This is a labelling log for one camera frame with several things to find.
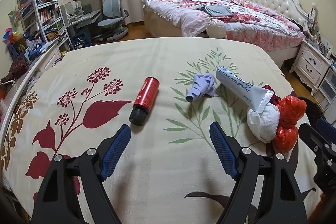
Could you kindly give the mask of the small red plastic bag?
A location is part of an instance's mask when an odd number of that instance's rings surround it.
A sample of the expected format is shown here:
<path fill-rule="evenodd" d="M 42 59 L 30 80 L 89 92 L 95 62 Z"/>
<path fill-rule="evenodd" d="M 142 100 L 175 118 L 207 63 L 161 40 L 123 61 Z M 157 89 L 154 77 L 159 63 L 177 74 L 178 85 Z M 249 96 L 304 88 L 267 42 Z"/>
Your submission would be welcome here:
<path fill-rule="evenodd" d="M 293 149 L 298 139 L 298 128 L 284 128 L 278 126 L 276 136 L 272 140 L 274 150 L 278 153 L 285 154 Z"/>

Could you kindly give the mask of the camel milk powder sachet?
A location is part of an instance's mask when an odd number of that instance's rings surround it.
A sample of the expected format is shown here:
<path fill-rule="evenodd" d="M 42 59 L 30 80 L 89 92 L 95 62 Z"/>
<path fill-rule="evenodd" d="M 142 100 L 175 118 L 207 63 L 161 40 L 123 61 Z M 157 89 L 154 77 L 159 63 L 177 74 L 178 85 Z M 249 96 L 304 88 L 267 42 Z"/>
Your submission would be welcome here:
<path fill-rule="evenodd" d="M 259 114 L 274 95 L 272 90 L 249 84 L 225 67 L 218 67 L 216 78 Z"/>

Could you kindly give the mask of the red bottle with black cap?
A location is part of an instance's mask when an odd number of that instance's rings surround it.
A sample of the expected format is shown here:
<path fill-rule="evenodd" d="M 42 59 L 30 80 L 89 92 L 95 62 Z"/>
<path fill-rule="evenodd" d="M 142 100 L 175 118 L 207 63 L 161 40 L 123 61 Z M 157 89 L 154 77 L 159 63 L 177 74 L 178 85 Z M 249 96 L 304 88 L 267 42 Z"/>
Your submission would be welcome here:
<path fill-rule="evenodd" d="M 136 126 L 142 126 L 153 107 L 159 90 L 159 80 L 147 77 L 140 88 L 129 116 L 129 121 Z"/>

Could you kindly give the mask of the lavender paper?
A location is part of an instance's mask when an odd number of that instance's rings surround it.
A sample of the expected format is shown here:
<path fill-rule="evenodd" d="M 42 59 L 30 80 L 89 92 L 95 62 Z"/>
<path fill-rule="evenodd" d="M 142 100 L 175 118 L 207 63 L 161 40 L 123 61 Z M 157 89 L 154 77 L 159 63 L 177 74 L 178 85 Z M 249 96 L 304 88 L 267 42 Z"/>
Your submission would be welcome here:
<path fill-rule="evenodd" d="M 187 102 L 194 102 L 204 96 L 213 97 L 215 95 L 214 77 L 210 73 L 194 75 L 193 84 L 185 99 Z"/>

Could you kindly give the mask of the black trash bin with liner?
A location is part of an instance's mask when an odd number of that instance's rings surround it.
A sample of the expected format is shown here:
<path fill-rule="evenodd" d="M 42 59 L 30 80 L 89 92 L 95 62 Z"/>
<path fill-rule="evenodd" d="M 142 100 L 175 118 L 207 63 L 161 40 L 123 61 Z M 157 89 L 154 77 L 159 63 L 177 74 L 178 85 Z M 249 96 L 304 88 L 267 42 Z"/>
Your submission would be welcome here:
<path fill-rule="evenodd" d="M 299 97 L 299 99 L 305 101 L 306 103 L 305 113 L 308 117 L 311 127 L 316 127 L 316 123 L 319 119 L 326 120 L 326 117 L 323 115 L 323 111 L 316 103 L 305 97 Z"/>

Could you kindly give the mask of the translucent plastic drawer unit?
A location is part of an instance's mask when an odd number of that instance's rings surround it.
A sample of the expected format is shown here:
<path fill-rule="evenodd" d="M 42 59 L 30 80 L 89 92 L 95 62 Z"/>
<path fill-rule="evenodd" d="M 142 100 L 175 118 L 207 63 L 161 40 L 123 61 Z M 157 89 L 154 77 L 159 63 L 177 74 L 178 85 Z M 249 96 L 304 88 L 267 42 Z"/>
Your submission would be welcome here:
<path fill-rule="evenodd" d="M 326 111 L 335 100 L 335 67 L 329 67 L 313 97 L 322 111 Z"/>

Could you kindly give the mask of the white nightstand with drawers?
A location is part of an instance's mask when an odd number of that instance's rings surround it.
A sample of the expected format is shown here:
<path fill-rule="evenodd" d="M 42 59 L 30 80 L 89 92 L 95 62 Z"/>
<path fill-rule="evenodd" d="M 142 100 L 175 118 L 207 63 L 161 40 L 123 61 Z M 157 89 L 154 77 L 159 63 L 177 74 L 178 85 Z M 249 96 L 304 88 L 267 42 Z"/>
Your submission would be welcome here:
<path fill-rule="evenodd" d="M 289 72 L 295 72 L 300 81 L 311 88 L 313 96 L 330 66 L 330 59 L 310 43 L 303 41 Z"/>

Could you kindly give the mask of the bed with white headboard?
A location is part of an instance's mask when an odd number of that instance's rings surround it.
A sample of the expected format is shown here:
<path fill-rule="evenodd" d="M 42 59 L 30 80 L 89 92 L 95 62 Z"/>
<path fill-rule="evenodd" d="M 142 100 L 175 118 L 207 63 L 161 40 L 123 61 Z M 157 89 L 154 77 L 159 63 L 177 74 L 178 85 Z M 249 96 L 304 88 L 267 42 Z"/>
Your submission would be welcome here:
<path fill-rule="evenodd" d="M 311 38 L 317 8 L 299 0 L 143 0 L 147 32 L 159 37 L 215 38 L 254 44 L 280 67 Z"/>

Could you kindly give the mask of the floral tablecloth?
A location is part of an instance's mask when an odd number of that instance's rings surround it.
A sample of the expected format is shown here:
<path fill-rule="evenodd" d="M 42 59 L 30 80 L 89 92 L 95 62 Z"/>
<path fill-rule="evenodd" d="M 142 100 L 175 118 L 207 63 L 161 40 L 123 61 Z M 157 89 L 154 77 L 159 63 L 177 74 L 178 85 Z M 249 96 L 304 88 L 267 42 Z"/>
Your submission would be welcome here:
<path fill-rule="evenodd" d="M 260 47 L 221 39 L 153 38 L 66 53 L 30 92 L 16 96 L 1 129 L 1 181 L 32 223 L 39 188 L 56 155 L 69 159 L 97 148 L 122 125 L 130 142 L 103 187 L 120 223 L 219 223 L 235 180 L 227 175 L 210 138 L 218 122 L 227 136 L 258 155 L 272 157 L 272 141 L 250 131 L 243 100 L 216 78 L 218 67 L 274 92 L 277 105 L 296 96 L 282 71 Z M 210 73 L 215 95 L 187 102 L 194 75 Z M 142 126 L 129 121 L 147 77 L 159 80 Z M 314 182 L 315 154 L 299 138 L 283 154 L 295 166 L 307 223 L 321 200 Z M 84 223 L 94 223 L 81 178 L 75 188 Z"/>

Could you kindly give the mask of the folded grey cloth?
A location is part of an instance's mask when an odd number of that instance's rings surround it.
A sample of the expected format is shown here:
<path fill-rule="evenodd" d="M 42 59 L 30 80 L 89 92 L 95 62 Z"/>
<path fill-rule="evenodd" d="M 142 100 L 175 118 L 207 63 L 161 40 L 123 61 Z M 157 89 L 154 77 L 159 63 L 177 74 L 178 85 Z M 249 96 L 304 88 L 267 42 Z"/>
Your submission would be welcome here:
<path fill-rule="evenodd" d="M 225 5 L 208 5 L 198 7 L 197 10 L 205 12 L 211 17 L 233 16 L 233 13 Z"/>

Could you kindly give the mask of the study desk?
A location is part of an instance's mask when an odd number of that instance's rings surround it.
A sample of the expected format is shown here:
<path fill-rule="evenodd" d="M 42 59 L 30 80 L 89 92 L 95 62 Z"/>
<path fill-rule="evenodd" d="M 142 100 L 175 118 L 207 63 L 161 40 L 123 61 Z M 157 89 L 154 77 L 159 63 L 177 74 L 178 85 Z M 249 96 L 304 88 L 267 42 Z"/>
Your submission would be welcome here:
<path fill-rule="evenodd" d="M 74 41 L 76 35 L 76 28 L 83 28 L 90 24 L 93 24 L 98 20 L 101 15 L 101 10 L 92 11 L 86 15 L 80 15 L 78 19 L 75 18 L 74 21 L 70 22 L 66 12 L 66 7 L 64 5 L 60 6 L 60 12 L 62 16 L 63 23 L 67 30 L 67 34 L 70 38 L 70 41 Z"/>

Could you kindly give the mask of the pink floral quilt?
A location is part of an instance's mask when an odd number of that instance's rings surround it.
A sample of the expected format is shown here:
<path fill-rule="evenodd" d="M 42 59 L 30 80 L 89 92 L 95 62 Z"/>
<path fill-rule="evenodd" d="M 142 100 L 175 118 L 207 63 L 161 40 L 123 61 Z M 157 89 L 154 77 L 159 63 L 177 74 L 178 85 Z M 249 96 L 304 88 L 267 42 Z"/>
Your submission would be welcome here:
<path fill-rule="evenodd" d="M 198 7 L 225 5 L 233 16 L 211 17 Z M 218 36 L 257 45 L 267 52 L 299 46 L 299 26 L 277 12 L 242 0 L 143 0 L 145 26 L 155 37 Z"/>

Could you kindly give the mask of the white bookshelf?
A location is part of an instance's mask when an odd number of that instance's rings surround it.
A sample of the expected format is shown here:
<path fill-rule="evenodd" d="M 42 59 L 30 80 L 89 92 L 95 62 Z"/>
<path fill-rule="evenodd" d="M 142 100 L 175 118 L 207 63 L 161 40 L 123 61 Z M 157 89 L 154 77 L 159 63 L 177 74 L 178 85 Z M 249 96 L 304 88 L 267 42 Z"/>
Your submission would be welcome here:
<path fill-rule="evenodd" d="M 20 21 L 29 37 L 56 43 L 58 48 L 71 42 L 59 0 L 17 0 Z"/>

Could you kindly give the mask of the grey-blue desk chair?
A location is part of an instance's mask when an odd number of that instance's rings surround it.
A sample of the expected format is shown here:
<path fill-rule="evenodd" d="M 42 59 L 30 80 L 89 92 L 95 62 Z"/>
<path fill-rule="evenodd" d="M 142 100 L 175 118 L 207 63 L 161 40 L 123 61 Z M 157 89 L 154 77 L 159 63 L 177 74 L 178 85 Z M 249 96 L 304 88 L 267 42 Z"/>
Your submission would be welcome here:
<path fill-rule="evenodd" d="M 125 20 L 129 12 L 122 8 L 122 0 L 105 0 L 102 5 L 104 20 L 98 23 L 101 34 L 99 42 L 116 42 L 128 34 Z"/>

